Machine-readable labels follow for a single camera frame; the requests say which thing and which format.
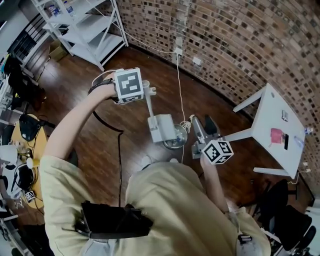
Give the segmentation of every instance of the small bowl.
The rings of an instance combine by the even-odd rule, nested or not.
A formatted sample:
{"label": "small bowl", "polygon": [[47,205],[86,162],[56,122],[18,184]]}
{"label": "small bowl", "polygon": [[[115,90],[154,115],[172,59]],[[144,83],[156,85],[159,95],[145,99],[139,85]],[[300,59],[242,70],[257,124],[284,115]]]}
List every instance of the small bowl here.
{"label": "small bowl", "polygon": [[182,148],[188,140],[188,133],[179,124],[174,125],[176,138],[171,140],[166,140],[163,142],[163,145],[169,150],[177,150]]}

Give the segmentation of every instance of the shoe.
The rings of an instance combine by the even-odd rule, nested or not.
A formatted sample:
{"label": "shoe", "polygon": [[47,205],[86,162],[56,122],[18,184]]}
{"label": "shoe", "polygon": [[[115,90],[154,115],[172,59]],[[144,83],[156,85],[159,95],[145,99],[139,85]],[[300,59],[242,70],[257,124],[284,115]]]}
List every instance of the shoe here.
{"label": "shoe", "polygon": [[177,159],[175,159],[175,158],[172,158],[169,162],[170,163],[179,163],[179,161]]}
{"label": "shoe", "polygon": [[141,166],[142,169],[146,168],[148,165],[152,164],[152,159],[150,156],[145,155],[142,159],[141,159]]}

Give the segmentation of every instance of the brick wall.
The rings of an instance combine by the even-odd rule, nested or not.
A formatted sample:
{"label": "brick wall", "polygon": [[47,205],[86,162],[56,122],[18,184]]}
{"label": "brick wall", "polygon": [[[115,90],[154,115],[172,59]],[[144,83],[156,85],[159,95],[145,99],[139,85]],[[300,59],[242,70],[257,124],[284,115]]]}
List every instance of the brick wall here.
{"label": "brick wall", "polygon": [[[238,104],[271,83],[305,126],[303,176],[320,195],[320,19],[308,0],[119,0],[124,29]],[[107,6],[100,6],[104,12]],[[146,48],[173,63],[174,54]],[[200,66],[193,64],[196,56]],[[254,107],[246,111],[252,115]]]}

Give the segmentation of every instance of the pink object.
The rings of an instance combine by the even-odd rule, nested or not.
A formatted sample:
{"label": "pink object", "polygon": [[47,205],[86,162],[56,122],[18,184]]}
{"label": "pink object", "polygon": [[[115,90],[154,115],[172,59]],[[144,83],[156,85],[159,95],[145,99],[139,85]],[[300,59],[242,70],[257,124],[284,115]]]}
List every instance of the pink object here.
{"label": "pink object", "polygon": [[282,143],[282,130],[277,129],[277,128],[271,128],[271,143]]}

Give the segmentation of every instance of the bag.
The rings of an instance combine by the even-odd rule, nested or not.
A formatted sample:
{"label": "bag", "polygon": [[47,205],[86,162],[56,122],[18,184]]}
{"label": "bag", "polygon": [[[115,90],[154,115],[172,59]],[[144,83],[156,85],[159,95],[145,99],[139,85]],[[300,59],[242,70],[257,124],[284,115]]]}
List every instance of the bag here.
{"label": "bag", "polygon": [[46,124],[46,121],[38,121],[30,115],[22,114],[19,118],[19,124],[22,138],[30,142],[37,136],[40,128]]}

